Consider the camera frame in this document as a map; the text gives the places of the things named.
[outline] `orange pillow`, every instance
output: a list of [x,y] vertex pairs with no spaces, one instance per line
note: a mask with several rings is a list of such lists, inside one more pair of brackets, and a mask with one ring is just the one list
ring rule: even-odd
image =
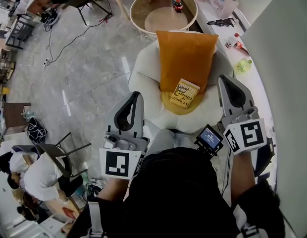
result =
[[204,94],[218,35],[157,31],[161,91],[173,92],[181,78],[200,87]]

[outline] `strap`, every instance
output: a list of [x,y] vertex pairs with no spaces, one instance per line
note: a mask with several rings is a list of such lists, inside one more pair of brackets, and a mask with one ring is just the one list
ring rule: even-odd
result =
[[89,202],[92,232],[90,237],[102,237],[104,231],[101,224],[100,206],[97,202]]

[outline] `black bag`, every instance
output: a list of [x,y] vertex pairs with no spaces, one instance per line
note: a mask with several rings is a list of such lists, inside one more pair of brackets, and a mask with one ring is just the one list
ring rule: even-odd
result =
[[47,130],[43,128],[34,117],[30,118],[27,126],[27,135],[31,141],[42,143],[45,141],[47,133]]

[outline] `bag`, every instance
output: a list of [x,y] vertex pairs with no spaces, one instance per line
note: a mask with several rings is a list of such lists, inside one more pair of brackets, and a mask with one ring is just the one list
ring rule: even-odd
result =
[[238,6],[239,0],[208,0],[219,18],[228,18]]
[[43,128],[34,117],[30,118],[27,126],[27,135],[32,142],[44,142],[47,133],[47,130]]

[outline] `black device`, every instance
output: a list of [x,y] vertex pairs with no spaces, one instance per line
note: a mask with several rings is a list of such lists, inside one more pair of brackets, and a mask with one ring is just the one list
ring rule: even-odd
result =
[[207,24],[209,26],[211,25],[216,25],[216,26],[232,26],[232,27],[235,27],[232,23],[232,21],[235,22],[235,20],[233,18],[225,18],[225,19],[218,19],[216,21],[209,21]]
[[218,134],[209,124],[196,137],[195,144],[199,146],[198,151],[206,153],[211,159],[217,156],[217,152],[222,149],[223,137]]

